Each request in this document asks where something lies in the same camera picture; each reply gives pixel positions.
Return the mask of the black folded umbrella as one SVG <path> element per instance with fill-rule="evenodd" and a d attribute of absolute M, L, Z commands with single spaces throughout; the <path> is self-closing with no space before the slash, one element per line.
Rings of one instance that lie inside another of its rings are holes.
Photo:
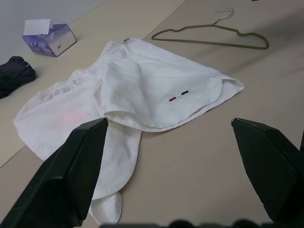
<path fill-rule="evenodd" d="M 28 62 L 19 56 L 11 57 L 7 63 L 0 65 L 0 99 L 36 78 L 36 71 Z"/>

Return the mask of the purple tissue box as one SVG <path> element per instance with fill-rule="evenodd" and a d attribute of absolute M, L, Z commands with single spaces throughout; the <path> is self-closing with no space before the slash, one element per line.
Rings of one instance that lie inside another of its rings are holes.
<path fill-rule="evenodd" d="M 51 19 L 25 21 L 23 40 L 35 54 L 58 57 L 76 43 L 67 24 L 54 24 Z"/>

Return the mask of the white shorts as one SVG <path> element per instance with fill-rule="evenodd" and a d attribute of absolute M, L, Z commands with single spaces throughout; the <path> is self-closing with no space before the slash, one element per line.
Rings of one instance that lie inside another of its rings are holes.
<path fill-rule="evenodd" d="M 179 127 L 243 89 L 240 81 L 213 68 L 131 38 L 109 42 L 90 67 L 38 92 L 13 122 L 20 139 L 46 160 L 73 129 L 107 118 L 89 213 L 98 224 L 117 223 L 120 189 L 135 169 L 142 132 Z"/>

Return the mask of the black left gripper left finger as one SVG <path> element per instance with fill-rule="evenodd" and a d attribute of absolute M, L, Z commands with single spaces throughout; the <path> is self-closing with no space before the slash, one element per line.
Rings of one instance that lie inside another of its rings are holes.
<path fill-rule="evenodd" d="M 86 219 L 98 180 L 108 121 L 75 128 L 40 166 L 0 228 L 75 228 Z"/>

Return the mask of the olive green clothes hanger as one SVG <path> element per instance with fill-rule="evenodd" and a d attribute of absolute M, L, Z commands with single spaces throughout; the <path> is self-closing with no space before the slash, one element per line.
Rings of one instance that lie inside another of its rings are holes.
<path fill-rule="evenodd" d="M 221 12 L 229 12 L 227 16 L 221 17 L 218 20 L 216 20 L 212 24 L 203 24 L 203 25 L 191 25 L 191 26 L 185 26 L 180 29 L 165 29 L 162 31 L 159 31 L 152 35 L 151 39 L 152 40 L 157 40 L 157 41 L 168 41 L 168 42 L 179 42 L 179 43 L 195 43 L 195 44 L 204 44 L 204 45 L 216 45 L 216 46 L 225 46 L 225 47 L 234 47 L 234 48 L 248 48 L 248 49 L 257 49 L 257 50 L 267 50 L 270 45 L 269 41 L 262 35 L 254 33 L 254 32 L 249 32 L 249 33 L 241 33 L 238 29 L 235 28 L 229 28 L 229 27 L 224 27 L 221 25 L 218 25 L 218 23 L 222 20 L 231 18 L 234 15 L 234 9 L 233 8 L 222 8 L 216 10 L 216 13 L 221 13 Z M 173 32 L 173 33 L 179 33 L 188 29 L 200 29 L 200 28 L 218 28 L 218 29 L 223 29 L 227 31 L 231 31 L 236 33 L 239 37 L 249 37 L 253 36 L 256 38 L 261 39 L 264 41 L 265 45 L 260 47 L 260 46 L 251 46 L 251 45 L 242 45 L 242 44 L 233 44 L 233 43 L 223 43 L 223 42 L 213 42 L 213 41 L 204 41 L 204 40 L 193 40 L 193 39 L 174 39 L 174 38 L 157 38 L 158 35 L 164 34 L 167 32 Z"/>

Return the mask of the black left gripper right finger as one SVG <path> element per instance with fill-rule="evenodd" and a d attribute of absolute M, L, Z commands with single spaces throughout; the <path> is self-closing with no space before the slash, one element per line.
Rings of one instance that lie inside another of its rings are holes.
<path fill-rule="evenodd" d="M 304 223 L 304 147 L 278 129 L 234 118 L 231 122 L 246 174 L 274 223 Z"/>

